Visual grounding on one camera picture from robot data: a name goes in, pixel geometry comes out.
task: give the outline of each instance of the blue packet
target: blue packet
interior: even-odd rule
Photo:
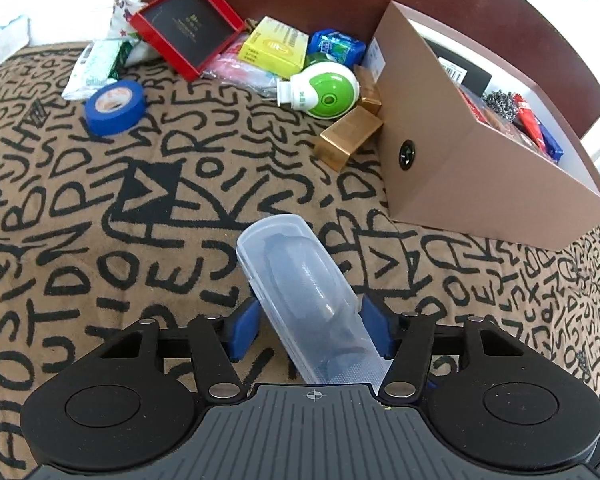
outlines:
[[[365,55],[366,44],[346,34],[338,32],[334,28],[325,28],[314,32],[307,48],[307,54],[323,52],[330,54],[336,62],[352,68],[360,64]]]
[[[544,124],[538,121],[538,126],[540,127],[542,138],[544,139],[547,155],[549,155],[557,164],[560,162],[561,156],[564,155],[564,151],[560,147],[560,144],[558,144],[558,142],[554,139],[554,136],[552,136],[552,134],[549,133],[549,130],[546,129]]]

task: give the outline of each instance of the red snack bag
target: red snack bag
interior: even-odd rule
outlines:
[[[464,100],[466,101],[466,103],[467,103],[468,107],[470,108],[471,112],[474,114],[475,119],[477,121],[480,121],[481,123],[489,124],[489,121],[487,120],[487,118],[478,109],[478,107],[474,104],[474,102],[467,95],[467,93],[462,88],[458,88],[458,91],[460,92],[460,95],[464,98]]]
[[[529,103],[527,103],[520,94],[515,94],[513,96],[513,101],[518,105],[518,118],[522,124],[524,124],[529,137],[531,137],[531,140],[535,142],[536,146],[547,155],[542,131],[540,130],[540,126],[538,126],[538,119],[536,119],[531,106],[529,106]]]

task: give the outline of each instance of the clear plastic container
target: clear plastic container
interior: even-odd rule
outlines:
[[[307,384],[369,383],[378,392],[390,363],[362,324],[357,296],[302,217],[256,222],[238,238],[237,255]]]

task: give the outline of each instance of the gold box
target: gold box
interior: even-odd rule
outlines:
[[[374,81],[374,77],[371,75],[371,71],[360,65],[353,67],[353,73],[356,75],[358,83],[360,83],[360,99],[358,105],[362,106],[373,115],[378,115],[380,108],[382,107],[382,99],[380,98],[380,91],[378,85]]]
[[[356,106],[320,134],[314,153],[332,170],[340,171],[381,126],[380,119],[362,106]]]

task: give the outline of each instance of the white bottle cap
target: white bottle cap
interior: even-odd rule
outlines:
[[[290,103],[293,99],[293,89],[291,81],[278,82],[278,106],[283,103]]]

